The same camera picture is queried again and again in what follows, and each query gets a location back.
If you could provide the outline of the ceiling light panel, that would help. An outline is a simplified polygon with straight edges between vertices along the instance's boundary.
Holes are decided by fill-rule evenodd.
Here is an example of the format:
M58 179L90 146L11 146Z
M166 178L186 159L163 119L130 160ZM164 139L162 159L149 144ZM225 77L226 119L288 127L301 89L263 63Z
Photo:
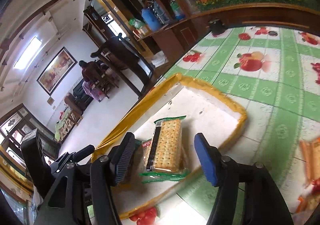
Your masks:
M40 51L42 42L35 36L30 41L28 46L25 48L24 52L20 58L14 64L14 69L24 70L33 61Z

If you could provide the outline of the orange cracker pack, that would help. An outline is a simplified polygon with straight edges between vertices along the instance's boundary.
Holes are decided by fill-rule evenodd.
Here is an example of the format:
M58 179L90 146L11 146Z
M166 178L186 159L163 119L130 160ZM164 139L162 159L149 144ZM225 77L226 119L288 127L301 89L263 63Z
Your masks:
M306 186L299 196L295 213L315 210L319 204L319 138L299 143L305 160Z

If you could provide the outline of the framed wall painting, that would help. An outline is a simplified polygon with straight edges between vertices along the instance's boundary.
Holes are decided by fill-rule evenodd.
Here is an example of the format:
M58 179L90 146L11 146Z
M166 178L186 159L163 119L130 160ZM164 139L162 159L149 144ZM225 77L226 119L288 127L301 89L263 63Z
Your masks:
M65 48L54 56L37 78L37 83L48 95L52 95L66 74L75 66L77 60Z

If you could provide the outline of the wooden cabinet counter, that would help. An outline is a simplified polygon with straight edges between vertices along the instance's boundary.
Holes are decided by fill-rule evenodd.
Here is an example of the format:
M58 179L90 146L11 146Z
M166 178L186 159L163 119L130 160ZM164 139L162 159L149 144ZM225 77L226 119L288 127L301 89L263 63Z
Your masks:
M204 36L211 33L208 22L219 18L226 30L246 26L276 26L319 35L319 12L283 3L249 3L231 5L194 14L154 31L153 38L168 61L175 63Z

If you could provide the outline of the small black cup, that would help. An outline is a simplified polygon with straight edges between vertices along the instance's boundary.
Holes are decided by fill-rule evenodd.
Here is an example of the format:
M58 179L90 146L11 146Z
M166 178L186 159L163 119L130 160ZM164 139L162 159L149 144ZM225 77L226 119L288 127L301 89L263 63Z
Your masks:
M208 25L212 35L214 36L221 35L226 31L226 27L219 18L209 21Z

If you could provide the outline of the seated person in red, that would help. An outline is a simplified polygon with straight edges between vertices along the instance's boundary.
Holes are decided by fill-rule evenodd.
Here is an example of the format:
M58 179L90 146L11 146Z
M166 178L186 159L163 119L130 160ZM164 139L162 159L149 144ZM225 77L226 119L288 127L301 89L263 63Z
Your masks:
M110 97L107 95L107 85L109 82L106 74L99 68L98 64L94 61L85 62L80 60L79 66L82 69L84 79L82 87L86 94L98 102L102 101L103 95L109 99Z

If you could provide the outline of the dark wooden chair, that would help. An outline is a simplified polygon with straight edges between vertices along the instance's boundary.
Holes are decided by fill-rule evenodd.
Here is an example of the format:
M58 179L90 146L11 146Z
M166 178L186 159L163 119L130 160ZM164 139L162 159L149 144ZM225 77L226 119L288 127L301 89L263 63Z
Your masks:
M104 56L104 52L113 55L127 69L131 70L142 82L143 88L139 90L114 64L110 59ZM118 75L135 94L141 99L150 90L151 79L153 76L153 66L138 52L138 50L127 40L122 37L122 34L113 36L104 42L97 51L91 53L91 58L98 58L104 64L109 66L116 75Z

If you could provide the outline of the green square cracker pack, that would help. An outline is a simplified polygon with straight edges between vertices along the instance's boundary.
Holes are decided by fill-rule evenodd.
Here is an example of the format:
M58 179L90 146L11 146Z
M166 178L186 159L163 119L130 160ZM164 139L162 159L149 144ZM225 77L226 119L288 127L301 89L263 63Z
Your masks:
M189 174L182 143L182 122L186 116L166 117L154 121L152 138L142 142L143 184L179 182Z

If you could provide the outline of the green fruit pattern tablecloth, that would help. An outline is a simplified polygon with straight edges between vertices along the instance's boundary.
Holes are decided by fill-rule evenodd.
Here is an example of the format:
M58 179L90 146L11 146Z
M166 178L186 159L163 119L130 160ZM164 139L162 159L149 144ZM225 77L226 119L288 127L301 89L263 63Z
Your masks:
M306 186L299 143L319 138L319 37L269 26L206 35L160 78L181 74L207 82L242 105L247 122L222 154L242 164L262 163L296 224L316 210L295 213ZM123 224L205 224L217 189L200 169L178 191Z

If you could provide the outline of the green snack bag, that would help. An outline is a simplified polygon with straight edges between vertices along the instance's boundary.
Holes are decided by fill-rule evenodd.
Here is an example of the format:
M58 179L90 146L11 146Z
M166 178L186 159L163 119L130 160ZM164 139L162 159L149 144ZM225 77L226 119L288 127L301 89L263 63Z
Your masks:
M129 25L133 26L135 29L141 29L145 26L145 23L136 18L132 18L129 20Z

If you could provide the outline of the blue thermos jug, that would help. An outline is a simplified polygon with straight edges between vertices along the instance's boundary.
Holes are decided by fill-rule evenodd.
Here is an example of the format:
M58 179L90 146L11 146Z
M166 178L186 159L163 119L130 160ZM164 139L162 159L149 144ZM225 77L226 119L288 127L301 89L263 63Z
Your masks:
M142 18L151 29L151 31L157 31L161 29L162 25L152 10L148 8L142 9Z

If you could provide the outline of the gold rimmed white tray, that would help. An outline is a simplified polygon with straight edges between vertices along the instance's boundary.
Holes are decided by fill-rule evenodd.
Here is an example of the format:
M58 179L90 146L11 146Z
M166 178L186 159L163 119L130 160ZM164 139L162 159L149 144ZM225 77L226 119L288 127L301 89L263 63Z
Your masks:
M245 108L205 81L175 74L154 87L104 138L93 159L132 133L138 150L127 181L112 189L122 219L169 197L200 172L194 137L226 152L241 136Z

